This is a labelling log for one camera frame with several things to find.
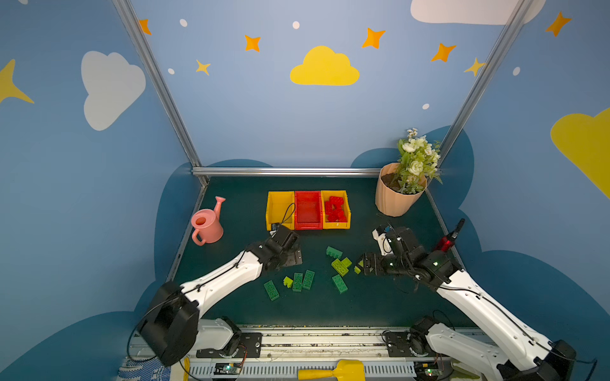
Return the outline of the red long lego brick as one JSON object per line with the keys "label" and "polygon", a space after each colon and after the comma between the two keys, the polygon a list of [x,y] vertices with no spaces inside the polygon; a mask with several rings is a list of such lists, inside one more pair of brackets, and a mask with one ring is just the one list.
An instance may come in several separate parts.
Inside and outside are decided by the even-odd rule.
{"label": "red long lego brick", "polygon": [[338,205],[337,203],[332,203],[331,201],[326,201],[324,203],[324,208],[325,208],[326,214],[331,214],[331,213],[338,212],[341,209],[341,206]]}

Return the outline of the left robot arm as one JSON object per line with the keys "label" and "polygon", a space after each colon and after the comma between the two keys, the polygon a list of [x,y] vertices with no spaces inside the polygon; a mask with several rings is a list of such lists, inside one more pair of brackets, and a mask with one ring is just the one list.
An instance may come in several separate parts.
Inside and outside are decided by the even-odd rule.
{"label": "left robot arm", "polygon": [[136,331],[165,367],[178,363],[192,350],[231,357],[238,351],[241,330],[228,317],[205,319],[204,314],[261,274],[301,263],[300,236],[280,225],[265,241],[250,244],[205,276],[184,284],[163,284]]}

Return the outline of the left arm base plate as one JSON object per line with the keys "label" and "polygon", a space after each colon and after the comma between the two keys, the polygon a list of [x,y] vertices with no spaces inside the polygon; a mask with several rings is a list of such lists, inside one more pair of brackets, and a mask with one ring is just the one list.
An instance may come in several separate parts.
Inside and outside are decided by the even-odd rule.
{"label": "left arm base plate", "polygon": [[259,358],[262,349],[261,333],[237,333],[223,349],[199,349],[197,358]]}

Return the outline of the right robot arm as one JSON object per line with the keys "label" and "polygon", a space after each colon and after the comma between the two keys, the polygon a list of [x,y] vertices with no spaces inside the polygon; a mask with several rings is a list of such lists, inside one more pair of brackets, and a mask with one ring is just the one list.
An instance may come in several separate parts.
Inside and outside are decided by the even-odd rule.
{"label": "right robot arm", "polygon": [[409,228],[380,226],[373,230],[378,253],[362,257],[367,276],[408,276],[456,306],[481,329],[491,344],[452,330],[434,317],[424,317],[397,339],[389,352],[415,357],[445,355],[487,380],[568,380],[576,361],[565,341],[551,341],[532,329],[486,293],[449,252],[428,252]]}

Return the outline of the dark green lego top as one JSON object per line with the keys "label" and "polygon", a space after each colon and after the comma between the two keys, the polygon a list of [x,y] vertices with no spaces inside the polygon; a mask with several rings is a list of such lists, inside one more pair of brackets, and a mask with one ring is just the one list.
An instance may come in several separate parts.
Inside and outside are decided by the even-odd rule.
{"label": "dark green lego top", "polygon": [[334,258],[336,260],[341,260],[341,258],[342,258],[342,251],[340,251],[338,249],[335,249],[335,248],[333,248],[331,246],[328,246],[327,249],[326,249],[326,255],[331,257],[331,258]]}

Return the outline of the red lego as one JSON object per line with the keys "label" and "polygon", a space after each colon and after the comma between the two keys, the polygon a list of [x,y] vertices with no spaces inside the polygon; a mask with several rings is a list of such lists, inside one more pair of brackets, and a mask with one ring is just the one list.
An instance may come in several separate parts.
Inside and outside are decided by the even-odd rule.
{"label": "red lego", "polygon": [[326,212],[328,222],[345,223],[347,217],[343,209],[333,209]]}

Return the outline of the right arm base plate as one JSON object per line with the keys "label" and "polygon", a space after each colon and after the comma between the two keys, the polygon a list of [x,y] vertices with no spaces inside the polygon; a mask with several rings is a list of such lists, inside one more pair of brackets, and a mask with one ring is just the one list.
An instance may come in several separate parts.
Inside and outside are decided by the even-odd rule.
{"label": "right arm base plate", "polygon": [[382,334],[390,357],[429,357],[430,349],[424,336],[410,331],[385,330]]}

